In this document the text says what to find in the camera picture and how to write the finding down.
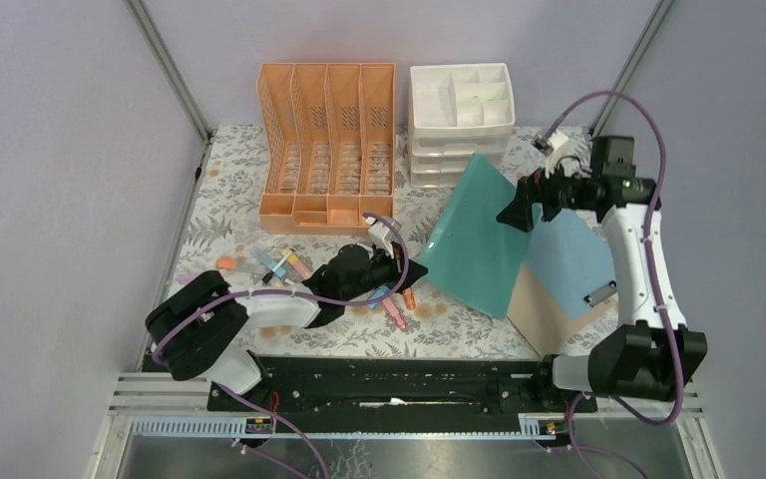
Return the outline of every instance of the wire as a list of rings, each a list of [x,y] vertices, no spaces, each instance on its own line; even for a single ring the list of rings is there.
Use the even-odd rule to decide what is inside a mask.
[[[294,425],[291,421],[284,418],[283,416],[271,412],[268,409],[263,409],[262,407],[257,406],[256,404],[248,401],[244,397],[236,394],[235,392],[231,391],[227,386],[224,384],[219,384],[218,387],[221,388],[222,391],[224,391],[228,396],[232,397],[236,401],[238,401],[240,404],[242,404],[245,407],[248,407],[250,409],[253,409],[256,412],[267,414],[268,417],[271,417],[274,419],[274,421],[280,421],[283,424],[286,425],[289,429],[292,430],[295,434],[298,435],[309,447],[309,450],[312,451],[312,454],[315,456],[315,459],[318,460],[318,464],[321,465],[321,472],[324,473],[324,479],[330,479],[330,468],[327,467],[327,462],[324,460],[324,457],[321,455],[321,451],[318,450],[317,447],[315,447],[315,444],[312,443],[312,441],[309,439],[309,437],[306,436],[306,434],[303,433],[303,431],[298,428],[298,426]],[[296,476],[303,477],[305,479],[309,479],[307,476],[304,476],[300,472],[298,472],[296,469],[294,469],[292,466],[286,464],[285,462],[281,461],[280,459],[277,459],[274,456],[270,456],[262,451],[256,451],[254,454],[257,456],[263,457],[265,459],[268,459],[269,461],[273,462],[274,464],[277,464],[278,466],[283,467],[287,471],[295,474]]]
[[[261,458],[263,458],[265,460],[271,461],[274,464],[277,464],[278,466],[282,467],[283,469],[291,472],[292,474],[300,477],[301,479],[312,479],[311,477],[305,475],[304,473],[302,473],[301,471],[295,469],[294,467],[286,464],[285,462],[281,461],[280,459],[277,459],[276,457],[274,457],[274,456],[272,456],[270,454],[266,454],[266,453],[264,453],[264,452],[262,452],[260,450],[257,450],[255,447],[242,446],[242,454],[244,454],[246,452],[250,452],[251,454],[257,455],[257,456],[259,456],[259,457],[261,457]]]
[[[594,446],[580,446],[576,443],[576,434],[574,429],[574,411],[576,409],[577,404],[582,400],[582,393],[578,394],[574,401],[571,403],[571,407],[569,408],[569,419],[568,419],[568,427],[569,427],[569,437],[571,438],[571,445],[573,450],[576,452],[576,455],[579,456],[579,459],[582,461],[585,466],[591,470],[591,472],[594,473],[597,477],[603,477],[600,475],[599,472],[597,472],[596,469],[585,459],[585,456],[582,455],[583,451],[587,452],[595,452],[598,454],[603,454],[604,456],[614,457],[615,459],[621,460],[627,464],[629,464],[633,469],[638,471],[639,474],[641,474],[641,477],[644,479],[649,479],[650,476],[647,475],[647,473],[644,471],[644,469],[641,468],[638,463],[634,462],[632,459],[628,458],[627,456],[624,456],[623,454],[620,454],[615,451],[610,451],[608,449],[602,449],[599,447]]]
[[[577,155],[565,155],[560,157],[560,160],[557,163],[561,163],[562,160],[576,160],[579,164],[579,169],[582,171],[582,160]]]
[[[600,90],[597,92],[589,93],[588,95],[584,95],[579,100],[573,102],[569,107],[566,108],[566,110],[557,117],[557,119],[554,121],[554,123],[551,125],[550,128],[545,133],[545,138],[550,138],[551,135],[557,130],[560,123],[562,123],[565,118],[568,116],[568,114],[573,111],[576,107],[578,107],[580,104],[591,100],[592,98],[596,97],[602,97],[602,96],[610,96],[610,97],[619,97],[623,100],[626,100],[629,102],[633,107],[635,107],[636,110],[638,110],[638,113],[641,114],[642,117],[644,117],[644,120],[647,121],[647,124],[650,125],[650,130],[653,131],[653,136],[656,137],[656,144],[659,146],[659,175],[656,179],[656,186],[653,188],[653,194],[650,197],[650,203],[647,207],[647,213],[644,216],[644,224],[642,226],[642,230],[644,232],[644,236],[646,238],[650,238],[650,233],[652,229],[652,223],[653,223],[653,213],[656,210],[656,204],[659,202],[659,195],[662,192],[662,185],[665,180],[665,167],[667,166],[667,155],[665,154],[665,141],[662,139],[662,133],[659,131],[659,127],[656,125],[656,122],[653,120],[653,117],[650,115],[650,113],[647,111],[647,109],[644,108],[643,105],[641,105],[638,100],[632,98],[631,96],[619,92],[616,90]],[[659,284],[659,274],[656,269],[656,261],[653,259],[653,242],[652,241],[645,241],[644,242],[644,252],[647,256],[647,269],[650,273],[650,285],[653,288],[653,297],[656,299],[656,304],[665,304],[664,294],[662,294],[662,286]],[[615,397],[615,400],[623,406],[627,411],[629,411],[633,416],[638,418],[641,422],[645,424],[649,424],[651,426],[664,426],[664,425],[671,425],[674,422],[676,422],[676,418],[679,416],[679,413],[682,411],[682,402],[683,402],[683,396],[685,395],[685,384],[683,383],[683,374],[682,374],[682,361],[680,361],[679,358],[679,348],[676,343],[676,335],[673,332],[673,327],[671,326],[671,319],[670,315],[668,314],[668,310],[664,307],[660,307],[659,309],[659,317],[662,319],[662,326],[665,329],[665,336],[667,336],[668,340],[668,347],[671,351],[671,359],[673,360],[673,366],[674,366],[674,381],[676,383],[676,397],[674,398],[674,404],[673,408],[671,409],[671,412],[668,414],[667,417],[664,419],[651,419],[645,415],[643,415],[641,412],[636,410],[634,407],[629,405],[624,399],[620,397]]]
[[[208,303],[207,305],[200,307],[194,313],[187,316],[187,318],[181,321],[171,331],[169,331],[169,333],[166,334],[166,336],[164,336],[163,339],[161,339],[157,343],[157,347],[154,349],[154,352],[152,353],[152,360],[157,364],[166,364],[166,362],[163,361],[163,349],[166,348],[166,346],[175,336],[177,336],[182,330],[184,330],[187,326],[192,324],[195,320],[199,319],[202,315],[212,311],[216,306],[223,304],[225,302],[228,302],[232,299],[236,299],[238,297],[245,297],[248,295],[251,295],[251,296],[269,296],[269,295],[297,296],[297,297],[302,297],[305,299],[311,299],[314,301],[326,302],[329,304],[336,304],[339,306],[364,306],[367,304],[380,302],[381,300],[394,294],[395,291],[401,288],[401,285],[404,283],[404,281],[406,281],[407,271],[409,270],[409,253],[407,252],[406,242],[404,241],[403,237],[401,237],[401,234],[394,227],[394,225],[392,225],[392,223],[386,220],[385,218],[379,215],[375,215],[373,213],[364,213],[363,217],[373,218],[374,220],[377,220],[378,222],[382,223],[384,227],[388,228],[389,231],[391,231],[392,234],[394,235],[395,240],[401,246],[401,252],[403,253],[403,256],[404,256],[404,264],[401,270],[401,275],[400,277],[398,277],[398,281],[395,283],[395,285],[392,286],[392,288],[389,289],[385,294],[383,294],[382,296],[378,296],[374,299],[366,299],[362,301],[341,301],[338,299],[331,299],[329,297],[319,296],[316,294],[310,294],[303,291],[294,291],[292,289],[259,289],[256,291],[232,292],[230,294],[225,294],[224,296],[218,297],[214,299],[213,301],[211,301],[210,303]],[[216,385],[220,387],[225,393],[227,393],[228,396],[232,397],[243,406],[253,409],[254,411],[260,412],[262,414],[266,414],[272,419],[274,419],[275,421],[279,421],[285,424],[286,427],[291,429],[295,434],[297,434],[301,439],[303,439],[303,441],[306,443],[307,446],[309,446],[309,449],[312,451],[313,455],[315,455],[315,458],[318,460],[319,465],[321,465],[321,471],[324,473],[324,479],[330,479],[330,469],[327,467],[327,463],[324,461],[324,458],[321,456],[321,452],[318,450],[318,448],[315,447],[312,441],[309,440],[306,434],[304,434],[300,430],[300,428],[298,428],[297,426],[292,424],[292,422],[290,422],[288,419],[285,419],[279,414],[271,412],[267,409],[263,409],[257,406],[256,404],[248,401],[247,399],[243,398],[242,396],[228,389],[223,384],[217,383]],[[303,478],[307,477],[302,475],[300,472],[298,472],[296,469],[292,468],[285,462],[275,457],[269,456],[268,454],[265,454],[264,452],[256,451],[254,454],[268,459],[269,461],[285,468],[287,471],[295,475],[298,475],[299,477],[303,477]]]
[[[594,469],[594,466],[592,466],[588,462],[588,459],[586,459],[585,456],[582,454],[582,450],[579,448],[579,444],[576,443],[576,434],[574,431],[574,411],[581,399],[582,399],[582,393],[578,394],[574,398],[574,401],[572,401],[571,403],[571,407],[569,407],[568,427],[569,427],[569,436],[571,437],[571,446],[574,448],[576,455],[579,456],[579,460],[582,461],[583,464],[585,464],[585,467],[587,467],[591,472],[593,472],[595,476],[602,479],[603,476],[601,476],[600,473],[597,472],[597,469]]]

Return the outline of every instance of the white drawer organizer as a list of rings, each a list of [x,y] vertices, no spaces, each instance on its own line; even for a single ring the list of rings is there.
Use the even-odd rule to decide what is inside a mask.
[[[474,153],[503,159],[515,124],[507,66],[412,67],[409,110],[410,182],[453,187]]]

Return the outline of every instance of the purple-gray wall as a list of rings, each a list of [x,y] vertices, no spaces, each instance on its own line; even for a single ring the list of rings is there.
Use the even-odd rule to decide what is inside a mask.
[[[412,65],[506,62],[520,124],[549,125],[611,87],[656,0],[148,0],[212,127],[260,124],[264,62],[395,62],[406,124]],[[569,117],[589,122],[596,106]]]
[[[727,478],[766,477],[766,2],[677,2],[629,93],[662,128],[662,242],[689,327],[709,355],[697,380]],[[652,135],[631,107],[608,125]]]
[[[0,1],[0,478],[76,478],[199,140],[122,1]]]

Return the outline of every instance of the orange plastic rack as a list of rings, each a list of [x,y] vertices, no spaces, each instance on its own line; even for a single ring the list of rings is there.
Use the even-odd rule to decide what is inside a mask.
[[[366,235],[391,217],[395,65],[266,63],[257,79],[271,164],[259,217],[273,235]]]

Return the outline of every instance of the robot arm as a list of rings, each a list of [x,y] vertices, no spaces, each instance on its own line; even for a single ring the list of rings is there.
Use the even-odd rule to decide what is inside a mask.
[[[550,146],[549,142],[539,145]],[[549,155],[548,168],[519,179],[513,202],[497,216],[500,223],[529,232],[535,226],[532,205],[543,207],[543,221],[563,208],[594,211],[612,253],[618,288],[618,328],[596,345],[589,356],[549,358],[553,386],[592,392],[598,396],[626,396],[670,401],[675,395],[673,361],[659,316],[644,242],[651,241],[657,279],[677,339],[683,379],[687,382],[706,354],[706,337],[689,331],[674,299],[662,254],[661,212],[656,205],[649,239],[643,223],[655,181],[635,177],[632,139],[595,138],[591,148],[592,174],[566,177]]]

